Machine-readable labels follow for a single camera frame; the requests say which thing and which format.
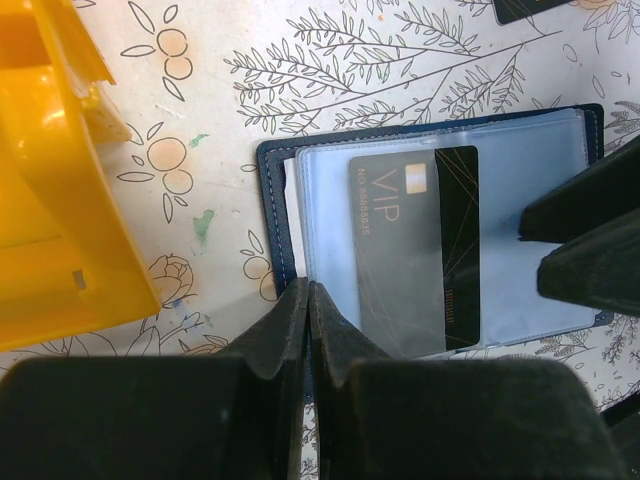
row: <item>yellow bin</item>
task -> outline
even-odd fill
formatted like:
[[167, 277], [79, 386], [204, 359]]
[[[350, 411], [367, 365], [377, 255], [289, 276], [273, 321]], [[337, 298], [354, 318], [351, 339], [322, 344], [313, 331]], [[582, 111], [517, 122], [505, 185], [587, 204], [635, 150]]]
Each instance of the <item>yellow bin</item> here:
[[160, 310], [95, 152], [130, 138], [102, 81], [70, 0], [0, 0], [0, 350]]

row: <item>white stitching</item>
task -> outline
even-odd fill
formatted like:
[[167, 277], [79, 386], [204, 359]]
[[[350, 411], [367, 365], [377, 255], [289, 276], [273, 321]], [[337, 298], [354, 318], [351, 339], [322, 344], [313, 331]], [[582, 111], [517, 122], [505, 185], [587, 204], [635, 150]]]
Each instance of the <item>white stitching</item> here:
[[273, 220], [276, 224], [276, 237], [278, 239], [278, 253], [280, 254], [280, 264], [282, 266], [282, 279], [284, 286], [287, 286], [287, 275], [284, 269], [284, 257], [282, 255], [282, 240], [280, 239], [280, 226], [278, 225], [278, 213], [276, 212], [276, 199], [273, 197], [273, 181], [271, 180], [271, 169], [267, 160], [267, 178], [269, 179], [269, 195], [271, 196], [271, 207], [273, 209]]
[[598, 119], [598, 114], [596, 114], [595, 112], [591, 112], [591, 111], [585, 111], [584, 113], [586, 113], [587, 115], [593, 117], [595, 119], [595, 123], [596, 123], [596, 151], [595, 151], [595, 155], [596, 155], [596, 162], [598, 160], [601, 160], [600, 157], [600, 122]]

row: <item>tablecloth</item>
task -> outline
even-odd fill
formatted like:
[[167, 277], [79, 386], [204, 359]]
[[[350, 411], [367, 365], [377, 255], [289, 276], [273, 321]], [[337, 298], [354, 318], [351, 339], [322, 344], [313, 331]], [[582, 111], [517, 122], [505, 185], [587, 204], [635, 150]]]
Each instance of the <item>tablecloth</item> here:
[[[598, 102], [606, 151], [640, 132], [640, 0], [499, 26], [490, 0], [73, 0], [133, 140], [100, 150], [159, 315], [0, 355], [209, 355], [276, 300], [261, 140]], [[466, 358], [548, 357], [598, 409], [640, 388], [638, 319]], [[302, 478], [316, 478], [306, 408]]]

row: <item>gold chip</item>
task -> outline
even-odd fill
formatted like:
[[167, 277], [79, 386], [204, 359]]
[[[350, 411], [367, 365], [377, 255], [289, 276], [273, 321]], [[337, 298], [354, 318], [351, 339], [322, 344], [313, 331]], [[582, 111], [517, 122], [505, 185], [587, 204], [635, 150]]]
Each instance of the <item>gold chip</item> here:
[[427, 164], [414, 163], [404, 167], [407, 178], [407, 193], [425, 193], [427, 191]]

